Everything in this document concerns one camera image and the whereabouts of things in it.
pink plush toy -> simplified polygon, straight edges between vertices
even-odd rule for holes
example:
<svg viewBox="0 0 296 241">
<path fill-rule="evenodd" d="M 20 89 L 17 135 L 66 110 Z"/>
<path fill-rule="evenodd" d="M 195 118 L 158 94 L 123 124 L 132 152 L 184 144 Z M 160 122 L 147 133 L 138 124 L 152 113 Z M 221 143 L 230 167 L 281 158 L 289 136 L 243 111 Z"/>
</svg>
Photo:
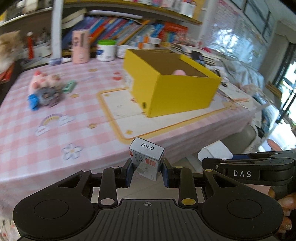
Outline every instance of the pink plush toy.
<svg viewBox="0 0 296 241">
<path fill-rule="evenodd" d="M 177 69 L 173 72 L 173 75 L 186 75 L 186 73 L 181 69 Z"/>
<path fill-rule="evenodd" d="M 50 87 L 56 87 L 58 89 L 62 87 L 61 78 L 56 74 L 48 75 L 47 76 L 47 82 L 48 82 Z"/>
<path fill-rule="evenodd" d="M 36 90 L 46 86 L 48 86 L 47 75 L 36 70 L 29 85 L 29 95 L 34 94 Z"/>
<path fill-rule="evenodd" d="M 36 70 L 29 85 L 29 95 L 34 94 L 40 88 L 48 86 L 56 88 L 62 87 L 60 77 L 55 74 L 47 75 L 46 73 L 41 73 L 39 70 Z"/>
</svg>

human hand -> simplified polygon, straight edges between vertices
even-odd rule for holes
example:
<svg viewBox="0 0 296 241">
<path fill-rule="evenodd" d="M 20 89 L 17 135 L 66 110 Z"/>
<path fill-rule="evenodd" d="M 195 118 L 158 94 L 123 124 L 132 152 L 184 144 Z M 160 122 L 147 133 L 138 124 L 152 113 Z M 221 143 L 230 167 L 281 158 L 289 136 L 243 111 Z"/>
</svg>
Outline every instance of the human hand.
<svg viewBox="0 0 296 241">
<path fill-rule="evenodd" d="M 275 198 L 276 194 L 272 187 L 268 191 L 268 195 L 272 198 Z M 296 192 L 285 196 L 284 198 L 278 200 L 279 204 L 283 208 L 284 218 L 281 226 L 279 228 L 279 233 L 284 234 L 287 230 L 292 229 L 292 221 L 288 218 L 292 210 L 296 209 Z"/>
</svg>

open box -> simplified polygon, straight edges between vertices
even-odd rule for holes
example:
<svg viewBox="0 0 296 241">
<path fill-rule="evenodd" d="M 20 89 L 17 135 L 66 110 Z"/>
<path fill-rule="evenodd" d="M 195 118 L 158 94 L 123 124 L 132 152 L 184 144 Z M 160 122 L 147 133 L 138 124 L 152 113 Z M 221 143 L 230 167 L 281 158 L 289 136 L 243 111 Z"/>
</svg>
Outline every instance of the open box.
<svg viewBox="0 0 296 241">
<path fill-rule="evenodd" d="M 207 108 L 221 78 L 182 54 L 127 49 L 124 80 L 148 117 Z M 181 69 L 186 76 L 172 75 Z"/>
</svg>

pink checkered tablecloth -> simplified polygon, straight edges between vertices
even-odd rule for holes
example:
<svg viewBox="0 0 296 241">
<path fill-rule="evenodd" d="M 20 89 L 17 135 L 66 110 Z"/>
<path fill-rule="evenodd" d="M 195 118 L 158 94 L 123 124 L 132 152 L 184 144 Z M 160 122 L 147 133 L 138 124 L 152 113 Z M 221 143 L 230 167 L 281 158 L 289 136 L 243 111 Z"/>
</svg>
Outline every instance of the pink checkered tablecloth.
<svg viewBox="0 0 296 241">
<path fill-rule="evenodd" d="M 0 216 L 11 217 L 21 199 L 81 169 L 100 172 L 123 165 L 129 158 L 129 145 L 117 139 L 96 99 L 99 91 L 124 87 L 122 80 L 114 79 L 114 73 L 122 71 L 122 63 L 120 59 L 92 59 L 81 65 L 38 68 L 60 74 L 63 82 L 78 83 L 62 102 L 38 111 L 30 110 L 27 103 L 28 85 L 36 69 L 20 75 L 0 108 Z M 150 141 L 165 147 L 166 157 L 173 163 L 240 132 L 252 117 L 250 110 L 229 109 Z"/>
</svg>

pink cylinder container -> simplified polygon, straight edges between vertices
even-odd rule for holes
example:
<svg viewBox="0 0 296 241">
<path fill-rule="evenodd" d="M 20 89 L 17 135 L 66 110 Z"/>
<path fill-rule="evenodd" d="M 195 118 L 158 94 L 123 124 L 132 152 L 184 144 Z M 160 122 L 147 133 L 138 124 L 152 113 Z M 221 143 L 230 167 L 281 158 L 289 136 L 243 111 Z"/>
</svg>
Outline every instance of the pink cylinder container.
<svg viewBox="0 0 296 241">
<path fill-rule="evenodd" d="M 72 32 L 72 62 L 74 64 L 84 64 L 89 61 L 89 31 L 74 30 Z"/>
</svg>

